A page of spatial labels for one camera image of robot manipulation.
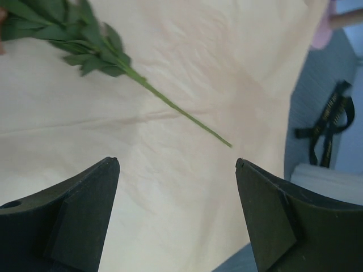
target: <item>beige paper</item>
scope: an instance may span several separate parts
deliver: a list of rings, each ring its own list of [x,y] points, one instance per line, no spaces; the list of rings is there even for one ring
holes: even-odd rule
[[[230,141],[127,77],[78,71],[43,41],[0,58],[0,201],[106,156],[122,173],[101,272],[209,272],[248,243],[237,158],[282,176],[290,94],[327,0],[104,0],[137,71]]]

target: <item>gray floor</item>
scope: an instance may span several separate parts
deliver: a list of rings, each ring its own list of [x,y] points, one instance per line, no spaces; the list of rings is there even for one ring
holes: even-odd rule
[[[313,126],[338,80],[353,82],[357,69],[355,56],[344,31],[337,31],[325,50],[310,52],[291,97],[289,128],[285,147],[285,179],[294,167],[309,163],[308,140],[297,140],[294,128]],[[334,167],[340,137],[334,137],[331,166]],[[322,142],[316,147],[318,158]],[[257,272],[251,244],[242,248],[213,272]]]

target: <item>white cylindrical object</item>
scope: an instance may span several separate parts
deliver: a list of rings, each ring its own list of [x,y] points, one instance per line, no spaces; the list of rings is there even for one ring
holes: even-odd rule
[[[291,176],[291,182],[326,197],[363,205],[363,175],[299,164]]]

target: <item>green stem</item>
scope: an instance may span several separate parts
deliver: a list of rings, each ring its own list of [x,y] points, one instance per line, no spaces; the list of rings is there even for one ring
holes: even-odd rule
[[[224,140],[218,133],[204,125],[201,121],[191,116],[189,113],[184,111],[183,109],[179,108],[177,105],[175,105],[169,98],[167,98],[165,95],[160,93],[158,90],[156,90],[150,83],[147,82],[146,78],[141,76],[138,72],[133,70],[130,66],[125,66],[121,62],[121,68],[126,72],[126,75],[130,77],[131,79],[135,80],[137,83],[145,87],[147,90],[149,90],[151,93],[153,93],[155,96],[160,98],[162,101],[164,101],[169,107],[175,109],[182,115],[184,115],[187,119],[193,121],[196,123],[199,127],[206,130],[207,132],[211,133],[213,136],[215,136],[217,139],[219,139],[222,143],[227,145],[228,147],[232,147],[232,144]]]

